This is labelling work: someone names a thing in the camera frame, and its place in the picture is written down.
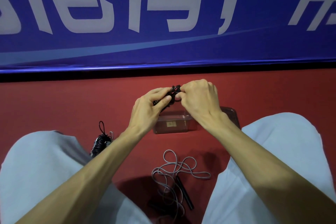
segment red mat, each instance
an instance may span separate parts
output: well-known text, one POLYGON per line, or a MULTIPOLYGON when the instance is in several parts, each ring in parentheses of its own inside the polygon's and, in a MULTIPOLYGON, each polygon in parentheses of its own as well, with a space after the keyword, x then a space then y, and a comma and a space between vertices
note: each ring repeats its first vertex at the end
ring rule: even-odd
MULTIPOLYGON (((0 161, 13 143, 27 133, 59 130, 76 136, 89 151, 99 135, 98 122, 119 135, 128 125, 135 100, 147 91, 205 78, 218 88, 220 104, 237 110, 241 126, 279 112, 306 117, 320 132, 331 172, 336 175, 336 69, 241 72, 197 75, 154 76, 59 82, 0 84, 0 161)), ((149 216, 147 200, 156 193, 151 171, 164 163, 165 150, 179 159, 193 156, 198 170, 209 171, 212 179, 181 179, 195 205, 187 209, 191 223, 200 223, 229 155, 206 131, 154 135, 149 132, 122 164, 114 182, 149 216)))

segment pants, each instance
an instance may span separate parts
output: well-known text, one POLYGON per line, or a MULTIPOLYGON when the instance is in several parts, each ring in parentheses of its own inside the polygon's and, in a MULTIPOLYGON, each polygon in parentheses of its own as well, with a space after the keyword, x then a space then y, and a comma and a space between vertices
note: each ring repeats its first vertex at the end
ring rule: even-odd
MULTIPOLYGON (((293 113, 262 118, 243 131, 336 202, 321 137, 309 121, 293 113)), ((2 224, 12 224, 68 180, 91 157, 75 137, 57 131, 28 134, 8 152, 0 171, 2 224)), ((151 223, 113 184, 92 223, 151 223)), ((231 158, 218 175, 203 223, 276 223, 231 158)))

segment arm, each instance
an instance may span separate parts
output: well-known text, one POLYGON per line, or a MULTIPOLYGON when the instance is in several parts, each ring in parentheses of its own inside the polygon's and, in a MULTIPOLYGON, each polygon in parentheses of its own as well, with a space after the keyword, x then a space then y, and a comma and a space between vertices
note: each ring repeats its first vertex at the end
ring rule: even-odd
POLYGON ((282 223, 336 223, 336 204, 237 128, 206 80, 181 87, 187 111, 226 148, 255 192, 282 223))
POLYGON ((137 99, 128 128, 102 153, 92 159, 69 180, 55 189, 17 223, 83 223, 99 204, 101 197, 121 163, 141 138, 154 126, 170 88, 151 90, 137 99), (156 106, 154 100, 162 99, 156 106))

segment right hand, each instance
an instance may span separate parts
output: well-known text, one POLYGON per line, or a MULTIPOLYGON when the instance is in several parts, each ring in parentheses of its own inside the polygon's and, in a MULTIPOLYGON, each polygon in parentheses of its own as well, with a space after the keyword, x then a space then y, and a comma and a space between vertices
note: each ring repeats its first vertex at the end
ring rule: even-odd
POLYGON ((175 98, 181 99, 182 106, 205 129, 227 119, 219 106, 217 88, 211 82, 205 79, 191 81, 180 90, 175 98))

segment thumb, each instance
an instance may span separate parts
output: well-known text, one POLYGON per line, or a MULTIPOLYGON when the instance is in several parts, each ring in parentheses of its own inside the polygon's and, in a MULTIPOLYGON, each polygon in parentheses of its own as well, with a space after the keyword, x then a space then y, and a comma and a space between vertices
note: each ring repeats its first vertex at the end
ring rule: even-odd
POLYGON ((177 98, 177 99, 183 99, 183 98, 185 98, 185 96, 186 96, 186 93, 183 92, 183 91, 181 91, 181 92, 179 92, 179 93, 177 93, 177 94, 175 95, 175 99, 176 99, 176 98, 177 98))
POLYGON ((157 103, 156 106, 154 106, 156 109, 159 109, 160 111, 166 107, 171 100, 171 96, 166 96, 165 98, 161 99, 159 103, 157 103))

